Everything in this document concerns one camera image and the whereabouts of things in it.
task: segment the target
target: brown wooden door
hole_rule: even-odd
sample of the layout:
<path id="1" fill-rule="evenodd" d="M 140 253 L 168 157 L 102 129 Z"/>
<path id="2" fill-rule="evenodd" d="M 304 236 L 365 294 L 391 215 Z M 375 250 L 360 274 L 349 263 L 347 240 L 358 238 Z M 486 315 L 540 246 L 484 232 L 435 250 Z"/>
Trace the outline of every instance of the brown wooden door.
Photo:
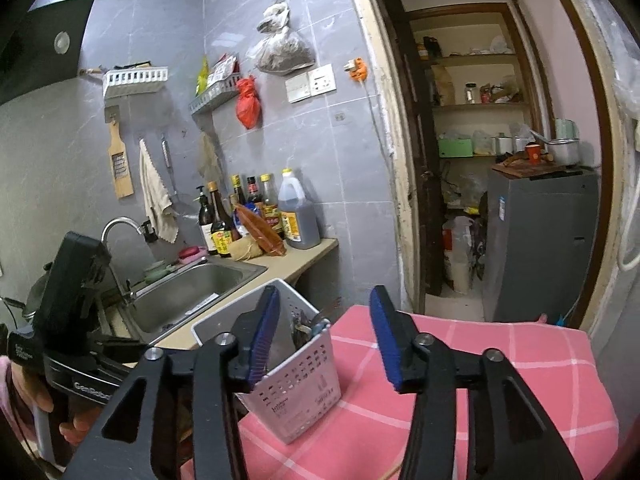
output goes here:
<path id="1" fill-rule="evenodd" d="M 402 87 L 402 100 L 408 115 L 419 225 L 420 285 L 414 308 L 423 314 L 424 295 L 439 296 L 444 278 L 444 212 L 438 141 L 433 124 L 430 89 L 404 5 L 401 0 L 377 1 L 391 43 Z"/>

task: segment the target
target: light switch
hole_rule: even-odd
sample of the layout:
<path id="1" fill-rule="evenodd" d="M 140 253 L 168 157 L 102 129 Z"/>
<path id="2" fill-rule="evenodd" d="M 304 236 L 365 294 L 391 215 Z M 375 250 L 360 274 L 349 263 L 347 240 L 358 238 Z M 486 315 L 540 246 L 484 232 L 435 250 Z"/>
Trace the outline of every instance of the light switch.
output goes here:
<path id="1" fill-rule="evenodd" d="M 287 79 L 284 82 L 284 86 L 287 89 L 287 99 L 290 103 L 297 103 L 311 97 L 311 88 L 309 87 L 309 75 L 303 73 Z"/>
<path id="2" fill-rule="evenodd" d="M 334 69 L 331 64 L 309 71 L 311 95 L 320 95 L 335 90 Z"/>

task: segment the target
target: pink wall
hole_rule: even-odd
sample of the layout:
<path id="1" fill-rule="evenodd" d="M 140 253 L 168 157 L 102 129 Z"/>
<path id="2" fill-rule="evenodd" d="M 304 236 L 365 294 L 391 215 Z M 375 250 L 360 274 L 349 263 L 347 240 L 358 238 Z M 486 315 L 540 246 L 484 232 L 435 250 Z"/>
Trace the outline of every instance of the pink wall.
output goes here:
<path id="1" fill-rule="evenodd" d="M 560 0 L 518 0 L 536 43 L 556 118 L 571 119 L 580 131 L 585 166 L 599 166 L 600 131 L 587 64 Z"/>

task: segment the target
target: checkered tablecloth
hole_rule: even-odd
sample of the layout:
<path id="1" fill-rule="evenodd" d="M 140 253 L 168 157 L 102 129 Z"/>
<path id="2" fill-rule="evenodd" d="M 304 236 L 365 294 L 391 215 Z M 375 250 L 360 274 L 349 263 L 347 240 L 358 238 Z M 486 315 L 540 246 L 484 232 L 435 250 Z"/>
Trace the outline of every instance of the checkered tablecloth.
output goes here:
<path id="1" fill-rule="evenodd" d="M 539 323 L 476 323 L 414 316 L 418 329 L 450 347 L 504 351 L 540 400 L 585 480 L 609 461 L 618 422 L 584 332 Z M 404 454 L 414 396 L 386 380 L 369 309 L 353 306 L 331 328 L 342 399 L 288 446 L 253 415 L 240 423 L 249 478 L 377 480 Z M 465 478 L 466 395 L 458 393 L 456 469 Z"/>

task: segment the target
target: beige towel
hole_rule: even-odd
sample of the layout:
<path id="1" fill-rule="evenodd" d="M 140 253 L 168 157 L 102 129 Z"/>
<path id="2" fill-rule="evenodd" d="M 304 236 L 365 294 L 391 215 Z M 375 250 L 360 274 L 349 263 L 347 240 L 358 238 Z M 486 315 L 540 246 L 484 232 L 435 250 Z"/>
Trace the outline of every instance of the beige towel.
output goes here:
<path id="1" fill-rule="evenodd" d="M 140 139 L 140 183 L 145 197 L 145 212 L 156 234 L 163 240 L 174 243 L 178 236 L 178 222 L 171 209 L 169 192 L 151 160 L 145 139 Z"/>

